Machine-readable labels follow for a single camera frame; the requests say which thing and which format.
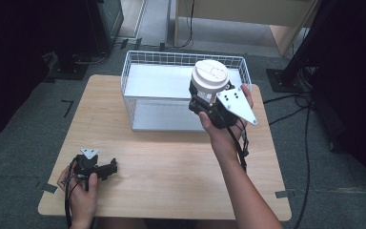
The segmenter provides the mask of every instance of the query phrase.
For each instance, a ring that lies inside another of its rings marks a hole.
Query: cup lid
[[[192,82],[199,91],[209,94],[220,92],[229,80],[228,69],[221,62],[207,59],[195,63]]]

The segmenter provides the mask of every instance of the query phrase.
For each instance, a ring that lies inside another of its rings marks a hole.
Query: human hand
[[[65,183],[63,181],[68,176],[69,166],[62,172],[57,181],[57,185],[65,192]],[[70,191],[70,206],[72,212],[72,227],[75,228],[90,228],[94,214],[97,208],[97,174],[91,174],[89,177],[89,191],[85,191],[82,185],[79,185],[73,177],[69,183]]]
[[[251,108],[254,105],[254,102],[252,100],[252,95],[249,89],[246,85],[240,86],[242,92],[245,94],[246,99],[249,102],[249,105]],[[213,147],[213,151],[215,152],[215,155],[218,160],[236,160],[237,161],[237,155],[236,155],[236,148],[234,147],[234,140],[227,131],[227,129],[218,129],[216,128],[212,122],[210,121],[210,118],[205,114],[204,112],[200,112],[199,114],[201,124],[206,130],[206,132],[210,136],[211,145]],[[236,139],[240,138],[240,134],[243,131],[244,128],[247,126],[247,121],[244,119],[238,119],[236,121],[236,125],[231,128],[233,131]]]

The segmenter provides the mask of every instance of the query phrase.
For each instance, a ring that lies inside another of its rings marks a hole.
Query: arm
[[[57,185],[65,191],[65,186],[61,182],[66,179],[68,173],[67,167],[57,181]],[[89,191],[77,184],[75,178],[71,179],[70,190],[75,187],[71,193],[71,212],[72,229],[89,229],[96,213],[97,208],[97,174],[91,174],[89,177]]]
[[[242,91],[253,106],[251,93],[242,86]],[[200,113],[203,128],[210,135],[213,151],[221,167],[227,185],[238,228],[282,228],[272,209],[255,189],[254,184],[240,166],[234,141],[227,130],[215,128],[205,113]],[[240,130],[233,127],[237,137]]]

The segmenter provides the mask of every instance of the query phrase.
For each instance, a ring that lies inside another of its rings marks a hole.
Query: cable
[[[248,133],[246,132],[245,124],[243,123],[241,118],[239,118],[239,121],[240,121],[240,123],[242,123],[242,127],[243,127],[243,131],[241,131],[240,134],[242,135],[242,139],[243,139],[243,147],[242,148],[243,148],[244,154],[246,154],[248,152],[248,146],[249,146]]]
[[[270,123],[269,123],[269,126],[271,126],[271,125],[273,125],[273,124],[275,124],[275,123],[277,123],[277,122],[279,122],[279,121],[282,121],[282,120],[284,120],[284,119],[287,119],[287,118],[289,118],[289,117],[292,117],[293,115],[297,114],[298,112],[300,112],[300,111],[302,111],[302,110],[304,110],[304,109],[306,109],[306,108],[300,108],[300,109],[296,110],[295,112],[293,112],[293,113],[291,113],[291,114],[287,114],[287,115],[285,115],[285,116],[283,116],[283,117],[281,117],[281,118],[278,118],[278,119],[276,119],[275,121],[270,122]]]
[[[305,207],[307,205],[307,200],[308,200],[308,195],[309,195],[309,187],[310,187],[310,183],[311,183],[311,165],[310,165],[309,149],[308,149],[308,124],[309,124],[310,111],[311,111],[311,106],[308,107],[307,120],[305,123],[305,157],[307,160],[307,183],[306,183],[306,187],[305,187],[305,195],[304,195],[304,200],[302,202],[301,211],[299,213],[299,217],[298,217],[298,220],[296,221],[294,229],[298,228],[299,223],[302,221],[302,218],[304,216]]]
[[[72,226],[72,221],[71,221],[71,205],[70,205],[70,181],[72,179],[71,177],[71,172],[72,172],[72,168],[73,168],[73,164],[76,161],[76,157],[72,160],[72,162],[70,163],[70,167],[68,168],[68,173],[67,173],[67,177],[66,179],[63,181],[64,182],[64,186],[65,186],[65,216],[67,218],[67,224],[68,224],[68,228],[71,228]]]
[[[193,0],[193,3],[192,3],[192,13],[191,13],[191,16],[190,16],[190,26],[189,26],[189,21],[188,19],[186,18],[186,23],[188,24],[187,26],[189,27],[189,30],[190,30],[190,35],[189,35],[189,38],[187,39],[186,43],[182,46],[173,46],[174,48],[177,48],[177,49],[181,49],[181,48],[185,48],[187,47],[191,42],[194,43],[193,41],[193,14],[194,14],[194,0]]]
[[[224,117],[220,113],[218,113],[218,117],[221,118],[222,122],[225,124],[225,128],[227,129],[228,133],[230,134],[231,138],[233,139],[234,147],[236,148],[237,154],[239,156],[240,165],[242,166],[243,170],[246,172],[246,168],[248,165],[246,163],[245,156],[249,154],[248,153],[248,144],[247,144],[248,138],[244,138],[243,135],[241,134],[243,137],[243,141],[244,141],[244,148],[241,149],[239,141],[236,139],[236,136],[234,135],[234,132],[231,130],[231,127],[229,127],[226,124]],[[240,122],[242,123],[243,129],[245,130],[245,133],[246,133],[245,124],[242,122],[242,120],[240,120]]]
[[[288,97],[295,97],[295,104],[300,107],[300,109],[298,109],[297,111],[295,111],[292,114],[287,114],[284,117],[281,117],[275,121],[273,121],[272,123],[269,123],[269,125],[273,125],[278,121],[284,120],[286,118],[289,118],[293,115],[295,115],[296,113],[304,110],[304,109],[308,109],[308,113],[307,113],[307,118],[305,121],[305,134],[304,134],[304,144],[305,144],[305,158],[306,158],[306,163],[307,163],[307,181],[306,181],[306,187],[305,187],[305,195],[304,195],[304,199],[302,202],[302,207],[299,213],[299,217],[295,223],[294,229],[297,229],[300,222],[302,221],[302,218],[304,216],[304,212],[305,212],[305,208],[307,205],[307,201],[308,201],[308,195],[309,195],[309,189],[310,189],[310,183],[311,183],[311,163],[310,163],[310,159],[309,159],[309,148],[308,148],[308,126],[309,126],[309,117],[310,117],[310,113],[311,113],[311,109],[313,108],[313,101],[309,100],[307,97],[301,95],[301,94],[290,94],[290,95],[286,95],[286,96],[281,96],[281,97],[277,97],[274,99],[270,99],[270,100],[266,100],[263,102],[263,104],[267,104],[270,102],[274,102],[274,101],[278,101],[284,98],[288,98]],[[299,98],[303,98],[305,99],[305,101],[307,102],[307,105],[302,105],[298,102]]]
[[[75,60],[75,64],[80,64],[80,65],[98,64],[98,63],[102,62],[104,59],[106,59],[106,57],[108,56],[108,54],[106,52],[102,52],[102,54],[104,54],[104,56],[97,61],[85,62],[85,61]]]

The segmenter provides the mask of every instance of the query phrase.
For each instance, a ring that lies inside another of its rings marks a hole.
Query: desk
[[[174,45],[178,46],[179,17],[191,17],[193,0],[176,0]],[[194,18],[270,25],[281,55],[300,30],[311,24],[319,0],[199,0]]]
[[[288,220],[275,146],[260,91],[253,85],[257,126],[248,126],[248,175],[280,220]],[[49,184],[56,185],[81,147],[100,149],[98,165],[115,157],[118,173],[99,181],[99,217],[159,219],[234,219],[218,162],[206,133],[134,132],[129,122],[120,77],[93,75],[84,91]],[[45,192],[42,215],[64,216],[64,193]]]

